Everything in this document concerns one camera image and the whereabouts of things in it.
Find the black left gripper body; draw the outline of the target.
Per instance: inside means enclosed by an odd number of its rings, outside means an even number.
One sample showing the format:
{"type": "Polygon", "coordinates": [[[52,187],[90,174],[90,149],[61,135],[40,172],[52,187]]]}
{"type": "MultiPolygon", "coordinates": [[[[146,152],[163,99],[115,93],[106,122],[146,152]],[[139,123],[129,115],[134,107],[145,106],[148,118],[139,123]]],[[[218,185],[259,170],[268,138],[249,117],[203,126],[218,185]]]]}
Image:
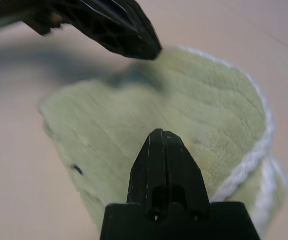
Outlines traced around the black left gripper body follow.
{"type": "Polygon", "coordinates": [[[41,36],[67,23],[48,6],[47,0],[0,0],[0,29],[17,22],[23,22],[41,36]]]}

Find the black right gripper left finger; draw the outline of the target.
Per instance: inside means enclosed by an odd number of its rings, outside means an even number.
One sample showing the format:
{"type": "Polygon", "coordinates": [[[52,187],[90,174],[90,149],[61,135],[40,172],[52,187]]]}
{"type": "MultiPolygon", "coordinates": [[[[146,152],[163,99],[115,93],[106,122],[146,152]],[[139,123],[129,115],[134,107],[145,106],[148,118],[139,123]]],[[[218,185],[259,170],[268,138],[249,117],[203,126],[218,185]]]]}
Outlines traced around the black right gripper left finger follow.
{"type": "Polygon", "coordinates": [[[164,221],[169,205],[169,160],[166,132],[153,130],[146,138],[130,172],[128,204],[140,205],[149,221],[164,221]]]}

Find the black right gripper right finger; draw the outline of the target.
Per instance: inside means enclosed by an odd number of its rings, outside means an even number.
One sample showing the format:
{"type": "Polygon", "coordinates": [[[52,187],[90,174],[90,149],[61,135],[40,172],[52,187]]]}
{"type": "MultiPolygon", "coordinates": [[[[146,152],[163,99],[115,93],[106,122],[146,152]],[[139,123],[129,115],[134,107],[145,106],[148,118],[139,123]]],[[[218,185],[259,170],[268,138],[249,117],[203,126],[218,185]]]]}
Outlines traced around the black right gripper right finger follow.
{"type": "Polygon", "coordinates": [[[210,203],[201,170],[178,135],[164,131],[163,137],[168,201],[180,204],[192,220],[203,221],[210,203]]]}

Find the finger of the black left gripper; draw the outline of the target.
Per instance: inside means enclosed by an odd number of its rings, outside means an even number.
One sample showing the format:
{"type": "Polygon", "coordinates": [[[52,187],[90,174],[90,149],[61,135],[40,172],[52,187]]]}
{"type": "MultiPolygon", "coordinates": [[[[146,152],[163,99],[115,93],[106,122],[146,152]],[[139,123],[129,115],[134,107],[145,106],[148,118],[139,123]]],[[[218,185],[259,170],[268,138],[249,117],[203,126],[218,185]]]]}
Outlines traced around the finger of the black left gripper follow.
{"type": "Polygon", "coordinates": [[[112,0],[60,0],[58,14],[110,52],[127,58],[155,60],[162,49],[151,49],[131,29],[125,10],[112,0]]]}
{"type": "Polygon", "coordinates": [[[137,1],[134,0],[114,0],[114,2],[123,10],[131,21],[131,29],[137,36],[143,40],[151,49],[162,49],[162,45],[154,30],[154,27],[143,9],[137,1]]]}

